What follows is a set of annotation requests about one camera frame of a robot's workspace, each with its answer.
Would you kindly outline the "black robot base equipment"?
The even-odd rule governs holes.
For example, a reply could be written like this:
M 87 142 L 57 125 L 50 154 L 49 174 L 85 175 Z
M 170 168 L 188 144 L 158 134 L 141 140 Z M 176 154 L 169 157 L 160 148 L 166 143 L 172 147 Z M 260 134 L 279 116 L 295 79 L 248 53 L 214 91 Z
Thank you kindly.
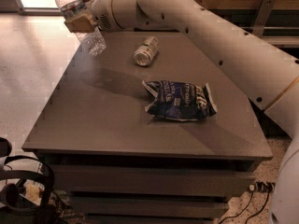
M 12 145 L 6 139 L 0 138 L 0 180 L 5 185 L 0 191 L 0 224 L 66 224 L 59 216 L 56 207 L 50 203 L 53 191 L 54 174 L 52 169 L 43 161 L 36 158 L 18 155 L 11 156 Z M 31 160 L 39 162 L 44 168 L 38 171 L 13 169 L 14 161 Z M 29 194 L 29 185 L 37 184 L 42 190 L 37 192 L 40 197 L 34 203 Z

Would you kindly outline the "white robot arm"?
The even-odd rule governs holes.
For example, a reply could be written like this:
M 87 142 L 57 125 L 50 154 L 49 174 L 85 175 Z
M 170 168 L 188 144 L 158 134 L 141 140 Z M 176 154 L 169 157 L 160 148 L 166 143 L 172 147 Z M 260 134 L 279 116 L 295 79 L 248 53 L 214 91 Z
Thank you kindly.
M 292 139 L 278 171 L 269 224 L 299 224 L 299 63 L 194 0 L 91 0 L 70 32 L 172 28 L 182 32 Z

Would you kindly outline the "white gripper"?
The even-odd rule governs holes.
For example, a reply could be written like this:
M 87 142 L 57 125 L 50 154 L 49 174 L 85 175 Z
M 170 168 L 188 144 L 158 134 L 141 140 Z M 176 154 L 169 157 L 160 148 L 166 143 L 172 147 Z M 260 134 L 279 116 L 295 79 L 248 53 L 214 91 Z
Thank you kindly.
M 101 31 L 116 32 L 121 28 L 117 24 L 113 9 L 113 0 L 90 0 L 85 7 L 91 11 L 75 16 L 66 17 L 64 24 L 71 33 L 92 33 L 98 24 Z

